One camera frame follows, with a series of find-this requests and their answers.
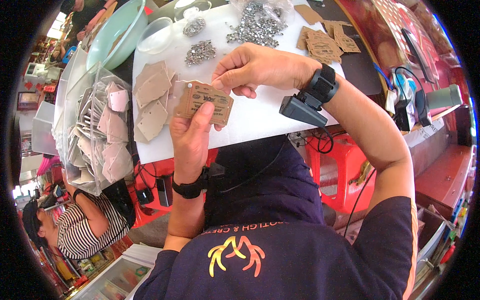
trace red plastic stool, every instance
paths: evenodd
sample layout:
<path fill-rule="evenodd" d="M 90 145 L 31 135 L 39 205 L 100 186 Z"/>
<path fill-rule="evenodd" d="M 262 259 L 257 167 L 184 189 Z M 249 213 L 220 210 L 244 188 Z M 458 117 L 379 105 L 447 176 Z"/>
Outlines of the red plastic stool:
<path fill-rule="evenodd" d="M 360 167 L 367 158 L 350 135 L 345 133 L 335 136 L 333 139 L 334 146 L 332 151 L 328 154 L 320 154 L 316 147 L 318 139 L 316 137 L 308 137 L 307 146 L 305 146 L 307 164 L 312 168 L 313 181 L 320 186 L 320 189 L 324 190 L 322 193 L 322 202 L 336 211 L 350 214 L 360 190 L 365 184 L 350 184 L 350 181 L 359 178 Z M 322 177 L 320 177 L 321 168 L 323 170 Z M 372 176 L 368 185 L 365 187 L 355 211 L 368 208 L 373 194 L 375 177 L 376 174 Z"/>
<path fill-rule="evenodd" d="M 218 149 L 210 149 L 208 150 L 208 157 L 207 157 L 207 166 L 210 166 L 212 162 L 215 162 L 216 155 L 218 153 Z M 156 188 L 155 176 L 167 176 L 173 173 L 174 170 L 174 163 L 173 158 L 165 159 L 156 161 L 153 163 L 142 165 L 142 169 L 140 170 L 140 164 L 135 166 L 133 172 L 135 174 L 135 182 L 134 185 L 129 186 L 129 193 L 132 199 L 133 205 L 135 207 L 135 215 L 136 221 L 132 228 L 137 228 L 143 226 L 156 218 L 165 215 L 169 211 L 172 210 L 172 206 L 165 207 L 160 204 L 160 199 L 158 197 L 158 190 Z M 165 180 L 168 180 L 170 183 L 171 188 L 171 181 L 172 177 L 167 177 Z M 139 190 L 143 190 L 149 188 L 153 194 L 153 201 L 151 203 L 145 204 L 142 206 L 137 199 L 137 195 L 135 192 L 135 188 Z"/>

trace glass display case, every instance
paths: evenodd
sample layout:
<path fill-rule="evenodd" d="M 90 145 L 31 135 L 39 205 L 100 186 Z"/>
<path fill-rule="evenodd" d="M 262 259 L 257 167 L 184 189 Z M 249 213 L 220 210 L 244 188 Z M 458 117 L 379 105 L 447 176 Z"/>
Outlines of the glass display case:
<path fill-rule="evenodd" d="M 130 300 L 148 278 L 161 249 L 132 245 L 92 282 L 78 290 L 71 300 Z"/>

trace shelf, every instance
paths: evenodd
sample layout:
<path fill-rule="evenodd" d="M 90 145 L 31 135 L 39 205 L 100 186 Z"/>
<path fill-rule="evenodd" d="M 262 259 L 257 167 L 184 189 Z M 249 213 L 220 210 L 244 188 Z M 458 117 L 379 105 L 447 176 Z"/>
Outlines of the shelf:
<path fill-rule="evenodd" d="M 452 106 L 452 107 L 450 107 L 450 108 L 448 108 L 448 109 L 446 109 L 442 112 L 439 112 L 438 114 L 432 116 L 432 122 L 438 120 L 441 117 L 444 117 L 444 116 L 448 115 L 449 113 L 451 113 L 452 111 L 454 111 L 455 109 L 457 109 L 459 107 L 460 107 L 460 104 Z M 420 125 L 420 123 L 417 122 L 417 123 L 415 123 L 415 125 L 413 126 L 413 128 L 410 132 L 414 132 L 415 130 L 418 130 L 420 128 L 422 128 L 422 126 Z M 402 135 L 408 134 L 410 132 L 402 131 Z"/>

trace striped shirt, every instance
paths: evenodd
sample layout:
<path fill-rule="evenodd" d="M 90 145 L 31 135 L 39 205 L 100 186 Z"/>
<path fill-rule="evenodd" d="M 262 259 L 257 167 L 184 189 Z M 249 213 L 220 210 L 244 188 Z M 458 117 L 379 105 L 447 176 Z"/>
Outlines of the striped shirt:
<path fill-rule="evenodd" d="M 87 216 L 78 204 L 72 204 L 57 220 L 59 227 L 58 249 L 70 259 L 86 259 L 123 238 L 129 230 L 127 221 L 101 194 L 95 197 L 85 194 L 108 219 L 108 229 L 96 238 L 88 225 Z"/>

